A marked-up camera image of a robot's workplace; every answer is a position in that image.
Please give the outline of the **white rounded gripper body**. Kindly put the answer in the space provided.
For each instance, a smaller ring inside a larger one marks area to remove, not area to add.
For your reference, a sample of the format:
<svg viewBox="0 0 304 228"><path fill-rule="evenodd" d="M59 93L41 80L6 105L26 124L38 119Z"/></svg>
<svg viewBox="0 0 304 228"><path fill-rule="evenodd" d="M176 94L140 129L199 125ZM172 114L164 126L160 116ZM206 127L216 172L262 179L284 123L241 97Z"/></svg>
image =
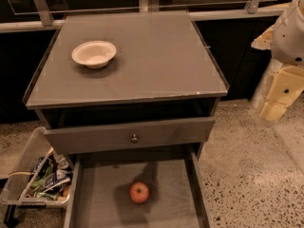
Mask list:
<svg viewBox="0 0 304 228"><path fill-rule="evenodd" d="M271 52L283 64L304 66L304 0L293 0L275 21Z"/></svg>

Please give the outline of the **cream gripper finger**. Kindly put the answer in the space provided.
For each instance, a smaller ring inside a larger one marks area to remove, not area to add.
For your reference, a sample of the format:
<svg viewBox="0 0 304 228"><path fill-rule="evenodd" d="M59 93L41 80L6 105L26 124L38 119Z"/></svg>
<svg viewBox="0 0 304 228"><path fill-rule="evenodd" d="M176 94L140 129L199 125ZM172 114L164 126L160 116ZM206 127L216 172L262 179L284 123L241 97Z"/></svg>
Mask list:
<svg viewBox="0 0 304 228"><path fill-rule="evenodd" d="M273 31L273 26L268 27L251 43L251 47L259 50L270 50L272 46Z"/></svg>
<svg viewBox="0 0 304 228"><path fill-rule="evenodd" d="M285 66L275 75L259 117L277 122L304 91L304 67Z"/></svg>

